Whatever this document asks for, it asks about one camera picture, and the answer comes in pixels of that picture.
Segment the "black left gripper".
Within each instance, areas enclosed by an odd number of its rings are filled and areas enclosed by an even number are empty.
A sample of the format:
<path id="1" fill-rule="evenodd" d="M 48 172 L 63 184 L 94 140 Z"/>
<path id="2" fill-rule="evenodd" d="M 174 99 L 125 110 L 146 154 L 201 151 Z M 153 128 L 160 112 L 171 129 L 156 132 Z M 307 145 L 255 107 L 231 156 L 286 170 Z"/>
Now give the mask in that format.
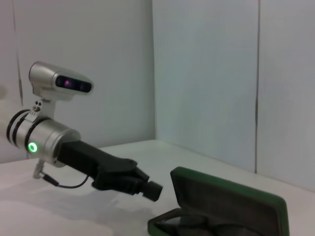
<path id="1" fill-rule="evenodd" d="M 163 189 L 148 181 L 150 177 L 137 168 L 134 160 L 115 157 L 82 141 L 62 143 L 57 160 L 91 177 L 92 187 L 100 191 L 142 193 L 144 198 L 156 202 Z"/>

